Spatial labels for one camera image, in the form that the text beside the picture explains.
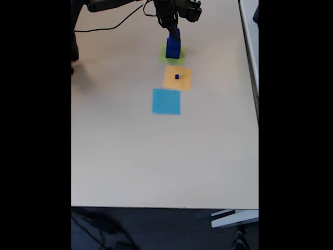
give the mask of table surface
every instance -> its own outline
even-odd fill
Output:
[[[140,3],[84,7],[76,29],[113,27]],[[141,9],[114,30],[76,34],[72,206],[258,209],[259,128],[238,2],[201,7],[198,22],[178,24],[192,69],[181,115],[151,112],[169,36],[156,18]]]

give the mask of black cable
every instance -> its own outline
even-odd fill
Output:
[[[106,248],[102,242],[100,242],[100,241],[97,240],[95,237],[93,237],[92,234],[89,233],[88,230],[86,230],[82,225],[80,225],[80,224],[74,219],[73,215],[72,215],[72,219],[73,219],[73,221],[75,222],[75,224],[76,224],[79,228],[81,228],[84,232],[86,232],[86,233],[87,233],[87,234],[88,234],[88,235],[89,235],[94,241],[96,241],[96,242],[97,242],[99,245],[101,245],[102,247]]]
[[[145,7],[146,7],[146,5],[148,4],[148,3],[150,3],[151,1],[153,1],[153,0],[149,0],[149,1],[147,1],[146,3],[145,3],[145,5],[144,5],[144,14],[147,16],[147,17],[155,17],[156,15],[151,15],[151,14],[146,14],[145,13]]]
[[[140,9],[142,6],[143,6],[143,4],[140,5],[139,7],[137,7],[132,13],[130,13],[124,20],[122,20],[120,23],[118,23],[113,28],[103,28],[103,29],[94,29],[94,30],[74,30],[74,32],[83,32],[83,33],[86,33],[86,32],[98,31],[98,30],[113,30],[113,29],[119,27],[124,21],[126,21],[126,19],[128,17],[130,17],[131,15],[133,15],[135,12],[137,12],[137,10]]]
[[[103,246],[102,245],[105,245],[105,237],[104,237],[104,234],[103,234],[103,232],[102,232],[101,229],[99,229],[99,234],[100,234],[100,237],[102,238],[102,244],[100,245],[99,250],[103,250]]]

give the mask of paper square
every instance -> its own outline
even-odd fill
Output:
[[[177,90],[153,89],[152,112],[158,114],[181,114],[181,92]]]
[[[192,79],[192,69],[182,66],[167,65],[164,73],[163,87],[176,90],[190,90]]]
[[[174,58],[166,58],[165,54],[167,53],[167,43],[162,43],[161,45],[161,51],[160,51],[160,55],[158,58],[158,61],[161,63],[165,63],[165,64],[172,64],[172,65],[184,65],[184,58],[185,58],[185,52],[186,52],[186,46],[185,45],[181,45],[181,54],[179,56],[179,59],[174,59]]]

